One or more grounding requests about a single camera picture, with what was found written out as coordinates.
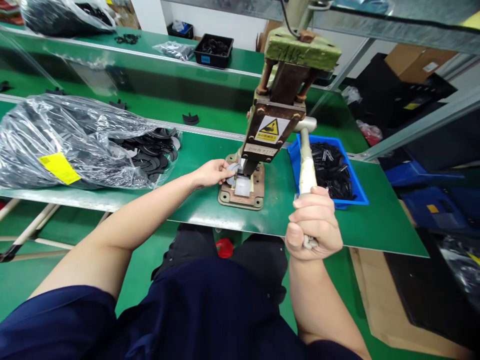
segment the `black pants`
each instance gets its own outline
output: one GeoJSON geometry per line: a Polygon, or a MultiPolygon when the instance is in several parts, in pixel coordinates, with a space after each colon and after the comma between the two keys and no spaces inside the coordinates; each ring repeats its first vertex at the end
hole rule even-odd
{"type": "MultiPolygon", "coordinates": [[[[151,279],[172,267],[192,260],[218,256],[211,227],[181,223],[176,238],[163,254],[161,266],[153,270],[151,279]]],[[[281,238],[271,235],[252,234],[242,245],[235,248],[231,261],[252,273],[267,291],[275,304],[280,304],[286,294],[282,279],[288,268],[285,244],[281,238]]]]}

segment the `sleeve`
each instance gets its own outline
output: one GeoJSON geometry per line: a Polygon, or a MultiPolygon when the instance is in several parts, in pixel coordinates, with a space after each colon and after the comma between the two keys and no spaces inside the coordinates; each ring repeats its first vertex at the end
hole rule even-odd
{"type": "Polygon", "coordinates": [[[0,323],[0,359],[79,359],[116,321],[114,297],[96,287],[48,291],[0,323]]]}
{"type": "Polygon", "coordinates": [[[309,360],[362,360],[360,356],[345,346],[330,340],[317,340],[307,345],[309,360]]]}

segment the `metal shelf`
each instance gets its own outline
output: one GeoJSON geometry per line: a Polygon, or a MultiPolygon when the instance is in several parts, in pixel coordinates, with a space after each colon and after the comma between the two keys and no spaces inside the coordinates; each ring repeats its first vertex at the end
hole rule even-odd
{"type": "MultiPolygon", "coordinates": [[[[167,0],[267,20],[283,21],[280,1],[167,0]]],[[[332,6],[317,11],[313,26],[394,43],[480,55],[480,31],[460,26],[480,11],[477,0],[388,0],[388,15],[332,6]]]]}

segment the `hand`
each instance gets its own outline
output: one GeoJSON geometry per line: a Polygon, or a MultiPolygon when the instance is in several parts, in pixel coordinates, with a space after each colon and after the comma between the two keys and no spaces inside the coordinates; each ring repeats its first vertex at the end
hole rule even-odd
{"type": "Polygon", "coordinates": [[[222,184],[225,179],[235,175],[235,171],[227,171],[229,163],[223,159],[210,160],[191,173],[195,188],[210,187],[222,184]]]}
{"type": "Polygon", "coordinates": [[[339,223],[335,218],[335,204],[327,189],[314,186],[310,194],[303,194],[293,202],[296,209],[288,219],[285,246],[298,260],[325,259],[342,249],[339,223]],[[318,240],[318,246],[306,249],[304,235],[318,240]]]}

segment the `blue crate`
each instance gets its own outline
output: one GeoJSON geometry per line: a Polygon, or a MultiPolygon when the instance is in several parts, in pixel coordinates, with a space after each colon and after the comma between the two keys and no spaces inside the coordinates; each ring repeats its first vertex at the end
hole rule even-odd
{"type": "MultiPolygon", "coordinates": [[[[333,199],[335,203],[335,209],[345,210],[351,205],[368,205],[369,200],[365,195],[362,186],[360,185],[359,178],[355,174],[354,168],[350,163],[350,160],[347,156],[347,152],[342,145],[340,139],[335,137],[323,137],[323,136],[315,136],[310,135],[310,144],[316,143],[327,143],[330,145],[334,145],[340,149],[341,153],[345,156],[344,163],[348,164],[348,171],[350,172],[350,181],[351,181],[351,188],[353,190],[353,194],[356,195],[355,200],[339,200],[333,199]]],[[[300,165],[302,162],[302,157],[300,155],[300,134],[296,135],[296,140],[288,147],[288,153],[290,154],[290,161],[291,167],[293,168],[293,176],[295,177],[295,185],[296,191],[299,193],[299,181],[300,181],[300,165]]]]}
{"type": "Polygon", "coordinates": [[[459,173],[429,173],[416,160],[395,166],[385,171],[386,178],[392,186],[404,187],[415,184],[430,184],[434,181],[463,179],[459,173]]]}
{"type": "Polygon", "coordinates": [[[442,230],[469,228],[460,209],[439,187],[402,193],[400,197],[419,227],[442,230]]]}

